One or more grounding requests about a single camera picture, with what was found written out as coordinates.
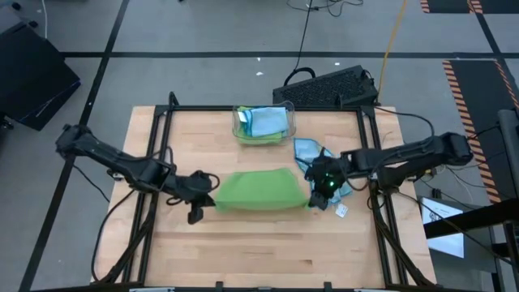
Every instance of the concrete floor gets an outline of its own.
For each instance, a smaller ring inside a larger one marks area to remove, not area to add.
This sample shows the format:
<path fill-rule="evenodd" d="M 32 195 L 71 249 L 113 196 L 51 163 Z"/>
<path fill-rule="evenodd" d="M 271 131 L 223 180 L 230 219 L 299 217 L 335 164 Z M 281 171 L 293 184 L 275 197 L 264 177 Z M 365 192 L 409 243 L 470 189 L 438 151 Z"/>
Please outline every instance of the concrete floor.
<path fill-rule="evenodd" d="M 23 15 L 43 24 L 38 0 L 20 1 Z M 122 0 L 48 0 L 48 35 L 62 52 L 103 52 Z M 293 0 L 304 6 L 305 1 Z M 324 0 L 315 0 L 323 5 Z M 335 19 L 312 13 L 305 51 L 384 52 L 401 1 L 366 0 L 364 6 L 345 6 Z M 519 15 L 485 15 L 504 52 L 518 52 Z M 282 0 L 130 0 L 114 52 L 234 52 L 297 51 L 305 13 Z M 42 34 L 43 25 L 37 31 Z M 490 53 L 491 48 L 475 15 L 425 14 L 418 1 L 409 1 L 393 46 L 394 52 Z M 66 63 L 83 85 L 43 131 L 16 126 L 0 140 L 0 290 L 18 289 L 28 259 L 53 196 L 63 160 L 54 141 L 63 124 L 77 123 L 100 58 L 68 58 Z M 111 58 L 88 125 L 96 136 L 122 147 L 135 105 L 165 104 L 175 91 L 184 105 L 267 105 L 272 89 L 282 85 L 295 58 Z M 401 112 L 430 119 L 437 133 L 463 134 L 459 113 L 442 67 L 442 59 L 391 58 L 385 72 L 381 101 Z M 303 58 L 318 75 L 362 65 L 378 80 L 382 58 Z M 519 78 L 519 60 L 507 60 Z M 427 125 L 399 118 L 405 141 L 425 138 Z M 76 161 L 105 193 L 113 181 L 105 169 L 87 160 Z M 462 177 L 481 184 L 478 171 Z M 449 172 L 430 184 L 462 202 L 489 204 L 485 191 L 468 186 L 470 193 Z M 419 195 L 430 189 L 416 185 Z M 93 245 L 107 204 L 75 171 L 66 187 L 56 223 L 38 269 L 33 289 L 87 285 Z M 491 290 L 485 273 L 453 267 L 435 259 L 440 284 L 472 290 Z"/>

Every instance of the wooden tabletop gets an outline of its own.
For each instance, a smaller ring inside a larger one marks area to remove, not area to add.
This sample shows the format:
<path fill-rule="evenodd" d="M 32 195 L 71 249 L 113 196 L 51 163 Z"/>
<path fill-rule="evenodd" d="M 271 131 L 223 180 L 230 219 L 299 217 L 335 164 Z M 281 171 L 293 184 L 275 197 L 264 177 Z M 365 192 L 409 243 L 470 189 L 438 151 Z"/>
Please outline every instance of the wooden tabletop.
<path fill-rule="evenodd" d="M 153 111 L 152 106 L 133 109 L 125 152 L 145 155 Z M 312 138 L 336 155 L 361 148 L 354 113 L 297 112 L 296 123 L 297 137 Z M 402 144 L 396 116 L 378 111 L 377 124 L 383 148 Z M 242 146 L 233 136 L 231 125 L 230 111 L 175 112 L 169 145 L 178 173 L 203 170 L 223 181 L 233 172 L 288 167 L 298 177 L 302 190 L 310 194 L 309 184 L 294 161 L 291 141 L 282 146 Z M 354 180 L 355 185 L 363 183 L 363 179 Z M 116 182 L 109 207 L 129 190 L 125 182 Z M 415 196 L 410 182 L 404 182 L 401 191 Z M 169 196 L 160 194 L 145 284 L 213 287 L 216 281 L 223 281 L 227 287 L 319 288 L 324 281 L 331 281 L 334 288 L 384 287 L 367 196 L 368 190 L 346 196 L 342 203 L 349 211 L 344 218 L 333 208 L 228 213 L 205 208 L 204 219 L 188 225 L 189 206 L 168 206 L 165 201 Z M 136 198 L 133 195 L 122 204 L 106 223 L 97 254 L 98 276 L 104 276 L 127 247 Z M 418 206 L 399 195 L 393 196 L 393 206 L 401 245 L 423 274 L 435 281 Z M 398 283 L 389 245 L 388 253 L 393 282 Z M 139 263 L 140 251 L 135 258 Z M 133 278 L 138 266 L 134 264 Z"/>

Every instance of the clear plastic container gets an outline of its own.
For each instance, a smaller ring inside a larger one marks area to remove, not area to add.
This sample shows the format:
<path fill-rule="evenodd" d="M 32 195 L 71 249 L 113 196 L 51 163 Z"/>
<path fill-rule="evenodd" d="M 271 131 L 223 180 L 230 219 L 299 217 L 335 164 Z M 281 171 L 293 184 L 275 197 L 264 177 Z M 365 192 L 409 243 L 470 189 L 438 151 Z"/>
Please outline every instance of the clear plastic container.
<path fill-rule="evenodd" d="M 261 108 L 285 108 L 287 129 L 285 131 L 277 132 L 271 135 L 262 135 L 253 137 L 247 134 L 247 123 L 244 121 L 244 110 L 253 110 Z M 265 145 L 265 144 L 280 144 L 289 140 L 295 135 L 295 110 L 294 104 L 290 101 L 283 101 L 280 104 L 267 106 L 245 106 L 235 105 L 233 107 L 233 134 L 241 144 L 247 145 Z"/>

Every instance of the green cloth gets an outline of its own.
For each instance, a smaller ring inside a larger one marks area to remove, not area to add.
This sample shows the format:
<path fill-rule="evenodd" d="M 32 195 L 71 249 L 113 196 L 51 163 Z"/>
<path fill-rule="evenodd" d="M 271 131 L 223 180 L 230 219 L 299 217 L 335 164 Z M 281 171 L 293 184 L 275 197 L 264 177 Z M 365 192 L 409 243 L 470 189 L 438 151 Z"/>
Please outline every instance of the green cloth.
<path fill-rule="evenodd" d="M 238 108 L 238 111 L 244 111 L 244 110 L 250 110 L 251 107 L 246 106 L 240 106 Z M 245 123 L 240 122 L 240 128 L 238 129 L 238 132 L 236 133 L 236 136 L 238 137 L 238 141 L 241 144 L 250 144 L 250 145 L 261 145 L 261 144 L 270 144 L 270 143 L 279 143 L 283 139 L 283 133 L 279 132 L 276 134 L 271 135 L 265 135 L 261 137 L 250 137 L 245 133 L 244 128 Z"/>
<path fill-rule="evenodd" d="M 218 211 L 279 210 L 304 207 L 308 198 L 288 168 L 234 173 L 220 186 L 215 203 Z"/>

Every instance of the blue cloth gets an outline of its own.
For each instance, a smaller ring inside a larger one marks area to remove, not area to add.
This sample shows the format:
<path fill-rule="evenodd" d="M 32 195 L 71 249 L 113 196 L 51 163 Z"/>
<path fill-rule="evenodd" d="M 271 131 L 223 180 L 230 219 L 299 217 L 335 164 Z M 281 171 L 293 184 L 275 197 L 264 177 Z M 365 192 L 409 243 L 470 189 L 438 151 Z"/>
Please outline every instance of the blue cloth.
<path fill-rule="evenodd" d="M 287 131 L 289 129 L 286 108 L 264 107 L 244 110 L 245 133 L 250 137 L 260 137 Z"/>
<path fill-rule="evenodd" d="M 314 161 L 314 158 L 318 157 L 321 152 L 321 146 L 313 139 L 302 139 L 302 138 L 294 138 L 294 155 L 311 164 Z M 324 150 L 324 155 L 327 157 L 334 157 L 333 153 L 329 150 Z M 296 163 L 299 165 L 299 168 L 303 171 L 303 173 L 307 172 L 308 165 L 302 163 L 301 161 L 297 161 Z M 314 189 L 315 184 L 311 182 L 311 189 Z M 351 194 L 351 187 L 348 186 L 347 183 L 343 184 L 341 188 L 337 189 L 333 193 L 333 197 L 328 200 L 328 205 L 339 204 L 341 202 L 341 198 L 345 195 Z"/>

